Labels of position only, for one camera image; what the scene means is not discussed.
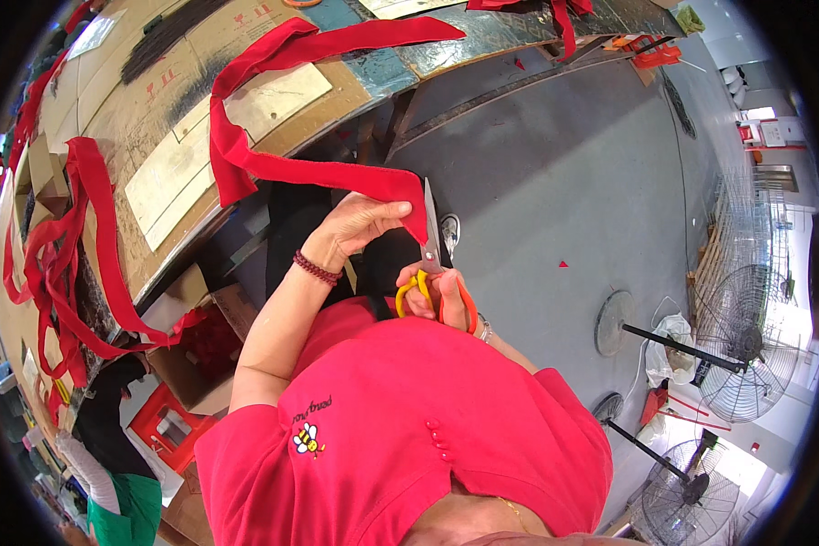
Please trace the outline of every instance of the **person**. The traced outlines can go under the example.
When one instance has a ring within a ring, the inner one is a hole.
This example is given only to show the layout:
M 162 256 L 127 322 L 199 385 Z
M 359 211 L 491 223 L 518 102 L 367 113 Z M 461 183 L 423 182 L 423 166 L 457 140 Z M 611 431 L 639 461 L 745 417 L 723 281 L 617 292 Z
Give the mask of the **person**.
M 154 544 L 161 523 L 161 484 L 119 417 L 119 404 L 129 396 L 127 386 L 147 372 L 145 358 L 138 354 L 122 356 L 100 370 L 89 389 L 92 397 L 76 414 L 81 441 L 51 422 L 40 423 L 88 495 L 88 535 L 69 523 L 59 527 L 71 546 Z
M 577 534 L 612 481 L 604 431 L 555 369 L 482 317 L 466 332 L 457 270 L 429 277 L 432 306 L 414 288 L 391 318 L 420 267 L 409 202 L 350 193 L 331 210 L 328 189 L 275 182 L 269 203 L 268 300 L 229 413 L 195 446 L 216 544 L 617 540 Z M 340 274 L 362 248 L 353 297 Z

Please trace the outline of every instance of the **woman's left hand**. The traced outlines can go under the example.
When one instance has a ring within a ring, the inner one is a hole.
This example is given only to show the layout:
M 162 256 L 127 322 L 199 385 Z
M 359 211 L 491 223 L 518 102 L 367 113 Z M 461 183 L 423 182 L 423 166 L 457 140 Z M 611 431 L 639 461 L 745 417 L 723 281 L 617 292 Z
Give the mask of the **woman's left hand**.
M 306 239 L 300 250 L 316 266 L 338 273 L 355 251 L 395 227 L 412 212 L 407 201 L 379 202 L 353 191 Z

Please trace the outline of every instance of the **gold necklace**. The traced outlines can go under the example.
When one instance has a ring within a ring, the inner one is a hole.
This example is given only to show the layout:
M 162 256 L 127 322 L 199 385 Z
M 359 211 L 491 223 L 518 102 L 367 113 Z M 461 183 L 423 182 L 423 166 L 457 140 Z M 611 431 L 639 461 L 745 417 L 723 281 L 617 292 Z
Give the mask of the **gold necklace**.
M 500 497 L 500 496 L 498 498 L 501 499 L 506 506 L 508 506 L 511 510 L 513 510 L 513 512 L 515 512 L 516 516 L 519 517 L 519 523 L 521 523 L 521 527 L 525 530 L 525 532 L 528 533 L 529 535 L 533 535 L 534 533 L 527 530 L 527 527 L 525 527 L 525 520 L 521 518 L 521 514 L 519 513 L 519 509 L 514 507 L 513 503 L 510 502 L 509 500 L 507 500 L 507 499 L 505 499 L 503 497 Z

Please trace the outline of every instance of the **beaded bracelet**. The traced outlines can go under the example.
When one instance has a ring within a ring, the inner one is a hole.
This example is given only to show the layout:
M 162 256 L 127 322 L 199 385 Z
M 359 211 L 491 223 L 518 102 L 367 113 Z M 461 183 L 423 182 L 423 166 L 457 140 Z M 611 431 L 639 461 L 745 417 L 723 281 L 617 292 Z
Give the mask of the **beaded bracelet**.
M 311 262 L 306 256 L 304 256 L 300 250 L 294 253 L 294 263 L 298 266 L 301 266 L 307 273 L 310 275 L 318 278 L 322 282 L 325 282 L 331 287 L 337 286 L 337 280 L 343 276 L 343 272 L 340 271 L 339 273 L 331 273 L 325 269 L 319 268 L 313 262 Z

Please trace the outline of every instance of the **fan guard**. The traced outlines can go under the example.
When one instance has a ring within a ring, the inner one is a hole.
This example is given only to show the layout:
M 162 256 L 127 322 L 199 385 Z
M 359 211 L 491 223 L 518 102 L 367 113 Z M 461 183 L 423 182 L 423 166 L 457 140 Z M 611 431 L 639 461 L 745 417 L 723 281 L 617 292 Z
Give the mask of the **fan guard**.
M 701 398 L 730 423 L 757 420 L 776 404 L 797 367 L 801 351 L 770 312 L 787 305 L 785 278 L 767 266 L 738 268 L 705 301 L 712 324 L 696 345 L 748 363 L 743 373 L 712 367 L 700 382 Z
M 691 478 L 688 484 L 655 464 L 640 499 L 644 527 L 655 540 L 664 546 L 693 546 L 709 540 L 728 521 L 740 487 L 715 471 L 725 451 L 719 444 L 702 447 L 700 440 L 669 449 L 665 459 Z

